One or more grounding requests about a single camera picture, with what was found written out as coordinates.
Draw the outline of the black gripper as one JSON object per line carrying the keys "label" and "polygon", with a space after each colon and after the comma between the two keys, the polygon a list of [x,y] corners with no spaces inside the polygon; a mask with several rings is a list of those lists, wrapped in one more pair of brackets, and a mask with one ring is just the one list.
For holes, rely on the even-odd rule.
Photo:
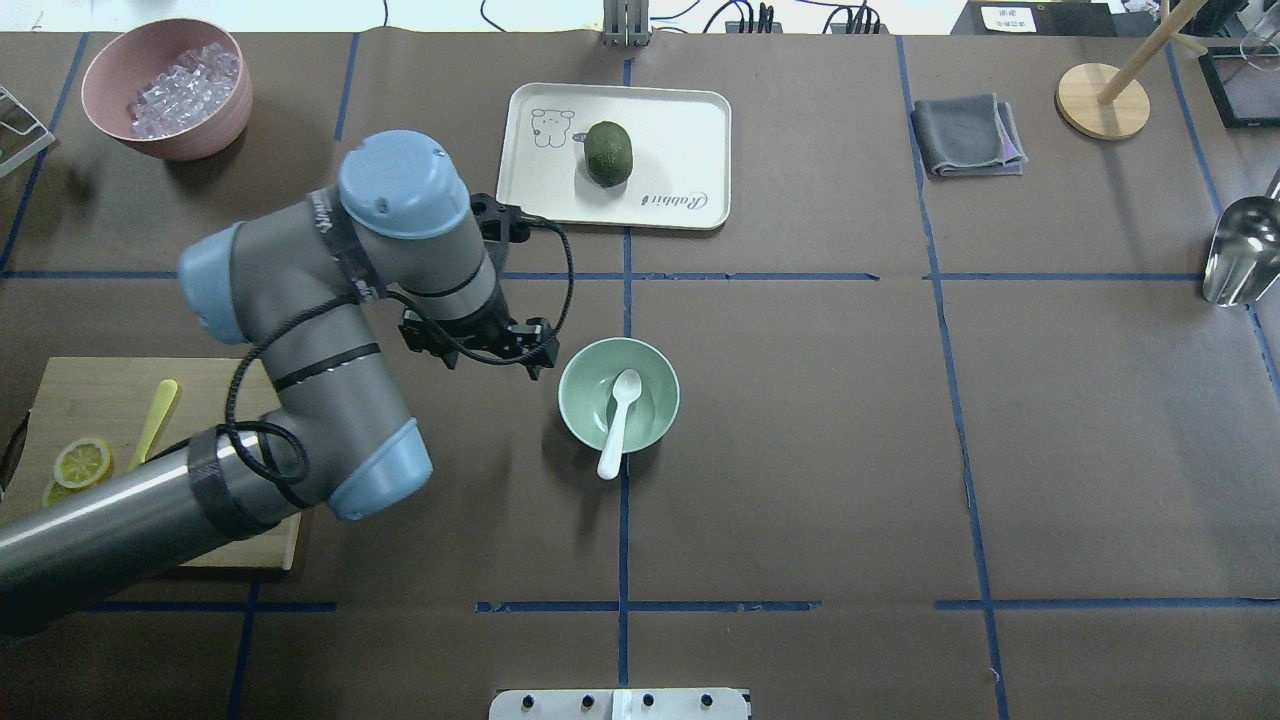
{"label": "black gripper", "polygon": [[466,356],[492,366],[518,364],[538,380],[541,369],[556,365],[561,320],[513,319],[500,278],[512,243],[527,241],[535,229],[559,234],[561,225],[490,195],[472,195],[470,206],[485,251],[477,274],[451,293],[403,287],[398,293],[404,306],[401,336],[410,350],[439,357],[449,369]]}

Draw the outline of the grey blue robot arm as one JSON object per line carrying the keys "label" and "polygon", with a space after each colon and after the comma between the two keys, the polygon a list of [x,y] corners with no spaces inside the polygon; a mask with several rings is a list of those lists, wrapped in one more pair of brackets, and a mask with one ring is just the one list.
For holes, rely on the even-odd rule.
{"label": "grey blue robot arm", "polygon": [[417,420],[362,311],[394,299],[417,352],[556,364],[559,323],[516,322],[509,243],[543,217],[471,193],[417,131],[349,150],[332,187],[189,246],[178,281],[201,325],[248,345],[221,420],[173,451],[3,528],[3,637],[42,632],[138,582],[325,503],[374,515],[431,475]]}

